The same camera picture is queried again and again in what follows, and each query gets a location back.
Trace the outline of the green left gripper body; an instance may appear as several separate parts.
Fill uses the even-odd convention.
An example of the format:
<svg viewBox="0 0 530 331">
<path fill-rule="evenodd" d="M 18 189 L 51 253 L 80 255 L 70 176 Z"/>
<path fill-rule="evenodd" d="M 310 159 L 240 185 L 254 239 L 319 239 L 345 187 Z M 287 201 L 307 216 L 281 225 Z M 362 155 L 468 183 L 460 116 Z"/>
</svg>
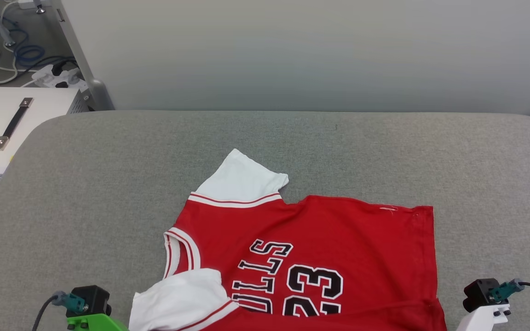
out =
<svg viewBox="0 0 530 331">
<path fill-rule="evenodd" d="M 106 314 L 89 314 L 67 318 L 68 331 L 129 331 L 121 323 Z"/>
</svg>

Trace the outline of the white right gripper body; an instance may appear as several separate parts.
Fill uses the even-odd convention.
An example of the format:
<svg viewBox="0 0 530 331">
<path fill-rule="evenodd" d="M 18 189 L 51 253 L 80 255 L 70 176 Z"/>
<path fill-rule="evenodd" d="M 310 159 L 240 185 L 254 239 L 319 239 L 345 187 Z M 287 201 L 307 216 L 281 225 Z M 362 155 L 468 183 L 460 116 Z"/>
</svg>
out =
<svg viewBox="0 0 530 331">
<path fill-rule="evenodd" d="M 510 304 L 482 306 L 462 318 L 456 331 L 492 331 L 495 325 L 508 322 Z"/>
</svg>

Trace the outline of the red white basketball jersey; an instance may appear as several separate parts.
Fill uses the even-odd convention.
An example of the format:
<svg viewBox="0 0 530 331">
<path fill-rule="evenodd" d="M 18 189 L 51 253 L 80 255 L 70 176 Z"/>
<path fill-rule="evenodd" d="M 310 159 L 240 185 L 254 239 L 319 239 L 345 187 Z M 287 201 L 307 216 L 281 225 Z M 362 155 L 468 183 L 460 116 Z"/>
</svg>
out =
<svg viewBox="0 0 530 331">
<path fill-rule="evenodd" d="M 130 331 L 447 331 L 431 206 L 309 195 L 234 149 L 164 233 Z"/>
</svg>

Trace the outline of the white equipment box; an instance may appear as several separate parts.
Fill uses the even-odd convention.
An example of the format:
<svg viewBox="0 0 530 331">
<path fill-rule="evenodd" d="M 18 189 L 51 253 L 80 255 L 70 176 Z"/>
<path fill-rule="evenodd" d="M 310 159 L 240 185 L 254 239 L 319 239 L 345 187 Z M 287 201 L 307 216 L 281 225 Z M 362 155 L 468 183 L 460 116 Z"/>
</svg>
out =
<svg viewBox="0 0 530 331">
<path fill-rule="evenodd" d="M 26 97 L 32 97 L 34 100 L 19 122 L 6 148 L 0 151 L 0 179 L 17 149 L 33 129 L 50 119 L 89 110 L 82 93 L 78 89 L 0 87 L 0 136 Z"/>
</svg>

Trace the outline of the white power strip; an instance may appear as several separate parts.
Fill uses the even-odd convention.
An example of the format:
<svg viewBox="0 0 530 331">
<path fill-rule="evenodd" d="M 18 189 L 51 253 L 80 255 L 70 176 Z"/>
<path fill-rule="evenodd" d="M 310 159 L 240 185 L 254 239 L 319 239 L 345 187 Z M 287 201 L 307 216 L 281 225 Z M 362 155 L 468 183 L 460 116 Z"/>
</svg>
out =
<svg viewBox="0 0 530 331">
<path fill-rule="evenodd" d="M 85 93 L 87 83 L 81 77 L 79 68 L 70 70 L 60 69 L 60 73 L 53 73 L 53 65 L 47 65 L 31 75 L 33 83 L 38 87 L 46 88 L 73 88 Z"/>
</svg>

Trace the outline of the grey metal frame post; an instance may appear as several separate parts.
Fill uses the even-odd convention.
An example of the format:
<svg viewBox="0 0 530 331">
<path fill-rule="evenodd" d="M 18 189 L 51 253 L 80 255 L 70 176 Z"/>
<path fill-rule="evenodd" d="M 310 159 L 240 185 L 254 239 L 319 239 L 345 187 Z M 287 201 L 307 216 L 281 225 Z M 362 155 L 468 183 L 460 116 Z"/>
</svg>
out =
<svg viewBox="0 0 530 331">
<path fill-rule="evenodd" d="M 76 58 L 81 73 L 89 87 L 92 101 L 95 103 L 97 111 L 109 111 L 114 110 L 115 107 L 112 103 L 109 92 L 107 91 L 106 85 L 99 79 L 95 78 L 90 65 L 86 60 L 86 55 L 78 41 L 75 25 L 71 22 L 68 17 L 67 11 L 65 10 L 62 0 L 51 0 L 51 5 L 57 15 L 60 26 L 63 30 L 65 38 L 71 48 L 72 54 Z"/>
</svg>

